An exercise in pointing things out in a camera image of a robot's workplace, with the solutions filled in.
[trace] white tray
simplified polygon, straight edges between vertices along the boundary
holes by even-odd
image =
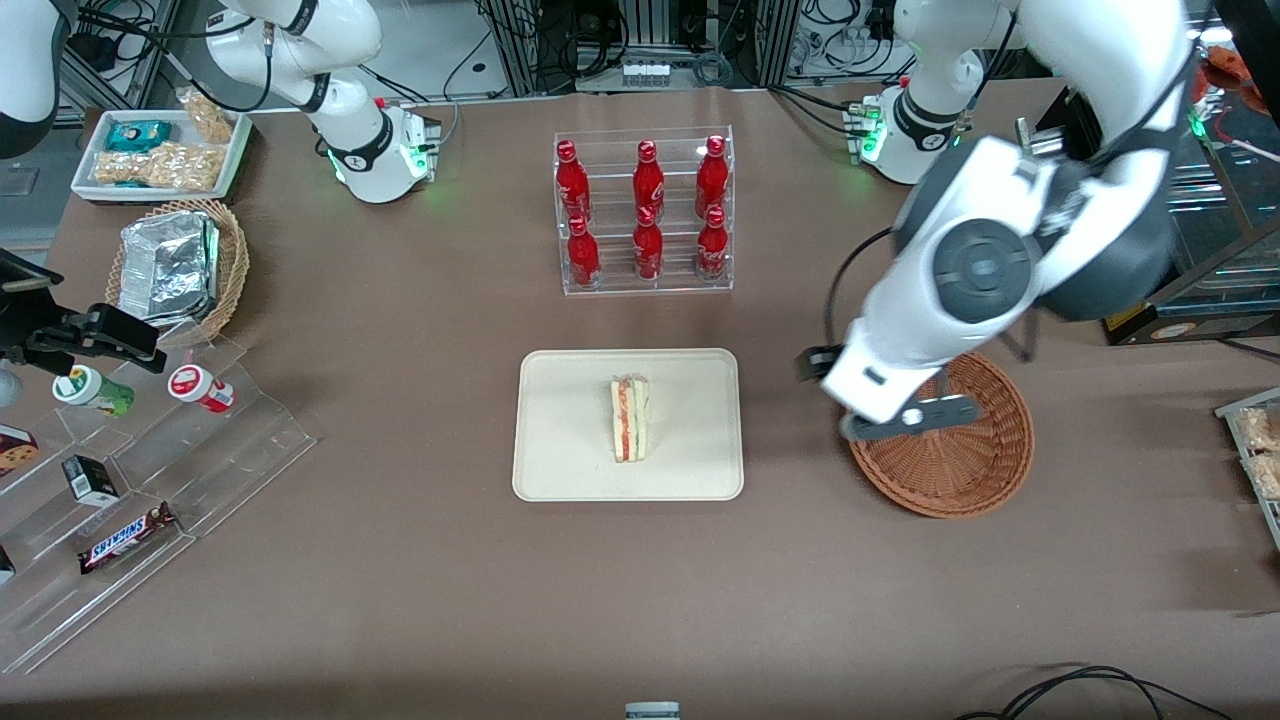
[[[205,145],[205,138],[200,136],[186,110],[108,110],[102,113],[97,127],[93,128],[93,135],[88,138],[88,147],[81,156],[81,164],[76,168],[76,177],[72,178],[72,192],[84,200],[100,202],[169,202],[170,200],[218,200],[225,197],[230,191],[232,181],[236,179],[241,156],[244,155],[244,146],[248,145],[250,131],[253,129],[253,120],[247,114],[227,113],[227,117],[234,123],[232,140],[227,143],[227,160],[223,161],[223,169],[218,173],[218,182],[209,192],[175,187],[119,187],[102,184],[93,179],[93,164],[97,163],[97,154],[106,147],[106,137],[111,126],[116,123],[165,120],[173,124],[173,135],[169,136],[169,140],[188,145]]]
[[[649,379],[649,455],[613,460],[609,382]],[[718,501],[742,491],[727,350],[541,350],[520,366],[511,487],[529,502]]]

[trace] beige tray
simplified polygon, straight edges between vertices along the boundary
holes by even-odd
[[[613,460],[609,382],[649,379],[649,455]],[[727,350],[544,350],[520,368],[512,489],[530,502],[719,501],[742,491]]]

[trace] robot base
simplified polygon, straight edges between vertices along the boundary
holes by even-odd
[[[931,150],[920,150],[895,119],[893,102],[901,94],[901,87],[890,87],[863,99],[863,113],[867,114],[844,113],[846,128],[868,133],[867,137],[849,138],[849,154],[854,164],[870,165],[893,182],[916,184],[946,149],[948,136],[941,132],[936,140],[929,136],[925,141]]]
[[[435,179],[440,126],[401,108],[383,110],[392,120],[392,142],[367,170],[353,172],[329,154],[338,181],[365,202],[390,202],[419,182]]]

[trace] clear plastic container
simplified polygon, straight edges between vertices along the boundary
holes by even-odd
[[[0,484],[0,546],[17,569],[0,584],[0,669],[29,673],[191,543],[212,532],[315,439],[265,395],[244,351],[183,324],[160,340],[165,372],[125,364],[108,374],[133,388],[128,413],[109,418],[63,406],[31,428],[40,456]],[[169,395],[169,373],[195,361],[236,387],[223,414]],[[76,502],[61,461],[102,461],[122,493],[108,507]],[[77,553],[168,501],[178,521],[123,557],[79,571]]]
[[[703,281],[695,273],[698,233],[703,220],[694,213],[698,167],[707,154],[707,137],[722,135],[728,141],[724,159],[730,167],[724,191],[724,228],[730,243],[724,255],[724,273]],[[573,283],[568,259],[568,217],[556,191],[556,143],[572,140],[577,159],[586,168],[591,187],[590,231],[600,247],[602,282],[595,288]],[[658,143],[658,164],[664,173],[662,275],[654,281],[640,279],[635,273],[635,251],[631,233],[636,227],[635,197],[631,176],[636,169],[636,146],[641,140]],[[735,147],[731,126],[694,128],[659,128],[634,131],[561,132],[550,147],[552,201],[561,252],[561,282],[567,296],[635,295],[643,292],[727,291],[733,287],[733,176]]]

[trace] wicker basket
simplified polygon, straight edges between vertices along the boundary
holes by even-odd
[[[947,365],[952,392],[973,397],[977,421],[918,436],[850,442],[867,479],[893,502],[931,518],[972,518],[1004,505],[1027,479],[1036,436],[1012,380],[977,354]],[[920,397],[932,397],[929,380]]]
[[[218,306],[201,323],[200,329],[207,337],[214,337],[223,329],[239,305],[241,291],[244,290],[244,277],[248,275],[248,245],[236,215],[216,200],[177,200],[166,202],[146,217],[163,215],[177,210],[204,210],[218,224]],[[120,268],[124,266],[124,243],[115,254],[111,277],[106,281],[106,301],[111,305],[120,299]]]

